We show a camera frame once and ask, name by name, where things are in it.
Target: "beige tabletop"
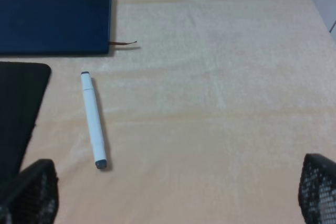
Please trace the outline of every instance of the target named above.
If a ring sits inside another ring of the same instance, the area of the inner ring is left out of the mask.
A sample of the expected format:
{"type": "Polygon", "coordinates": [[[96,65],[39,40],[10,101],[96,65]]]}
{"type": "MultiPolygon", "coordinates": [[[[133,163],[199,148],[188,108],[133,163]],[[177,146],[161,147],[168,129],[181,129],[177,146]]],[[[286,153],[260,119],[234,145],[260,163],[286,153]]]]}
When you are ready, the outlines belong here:
{"type": "Polygon", "coordinates": [[[336,160],[336,46],[311,0],[114,0],[108,56],[52,76],[23,167],[51,158],[60,223],[304,223],[305,153],[336,160]],[[96,169],[80,73],[107,156],[96,169]]]}

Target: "desk surface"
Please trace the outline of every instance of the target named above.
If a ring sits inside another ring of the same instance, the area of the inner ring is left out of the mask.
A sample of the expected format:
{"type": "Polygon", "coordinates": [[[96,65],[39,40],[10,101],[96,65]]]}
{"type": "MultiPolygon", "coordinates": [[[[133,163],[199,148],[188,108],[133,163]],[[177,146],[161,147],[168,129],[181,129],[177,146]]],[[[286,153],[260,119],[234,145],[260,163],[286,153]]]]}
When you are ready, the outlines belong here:
{"type": "Polygon", "coordinates": [[[52,68],[24,167],[55,161],[56,223],[304,223],[305,153],[336,160],[336,46],[312,1],[118,0],[116,10],[115,39],[138,45],[2,59],[52,68]],[[107,172],[92,157],[82,71],[103,109],[107,172]]]}

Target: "notebook cover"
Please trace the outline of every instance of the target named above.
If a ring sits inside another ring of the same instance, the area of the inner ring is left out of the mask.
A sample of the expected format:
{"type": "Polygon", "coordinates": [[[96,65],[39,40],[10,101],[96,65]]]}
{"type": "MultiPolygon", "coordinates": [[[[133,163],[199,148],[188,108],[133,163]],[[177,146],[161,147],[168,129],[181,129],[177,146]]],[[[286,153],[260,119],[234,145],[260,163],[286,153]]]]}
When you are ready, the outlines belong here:
{"type": "Polygon", "coordinates": [[[0,62],[0,188],[19,172],[51,69],[0,62]]]}
{"type": "Polygon", "coordinates": [[[0,54],[107,54],[111,0],[0,0],[0,54]]]}

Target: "gray marker tip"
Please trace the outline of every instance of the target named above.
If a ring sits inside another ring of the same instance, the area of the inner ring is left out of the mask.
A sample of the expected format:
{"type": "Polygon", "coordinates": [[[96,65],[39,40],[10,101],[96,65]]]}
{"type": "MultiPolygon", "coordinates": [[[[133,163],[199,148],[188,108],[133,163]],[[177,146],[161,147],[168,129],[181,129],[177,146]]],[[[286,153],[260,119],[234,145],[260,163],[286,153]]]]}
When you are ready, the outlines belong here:
{"type": "Polygon", "coordinates": [[[96,161],[96,167],[97,169],[105,169],[107,167],[106,159],[96,161]]]}

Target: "pen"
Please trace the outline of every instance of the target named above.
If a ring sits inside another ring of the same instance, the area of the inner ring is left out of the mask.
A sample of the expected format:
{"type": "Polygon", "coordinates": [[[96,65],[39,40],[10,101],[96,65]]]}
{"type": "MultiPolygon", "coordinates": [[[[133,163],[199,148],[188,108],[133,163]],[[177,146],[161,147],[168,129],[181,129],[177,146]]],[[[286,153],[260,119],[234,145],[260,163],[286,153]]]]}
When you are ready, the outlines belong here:
{"type": "Polygon", "coordinates": [[[86,118],[89,126],[90,141],[94,155],[94,161],[98,169],[104,169],[107,166],[106,154],[104,149],[104,139],[101,130],[99,113],[96,101],[95,91],[89,72],[81,74],[83,97],[86,111],[86,118]]]}

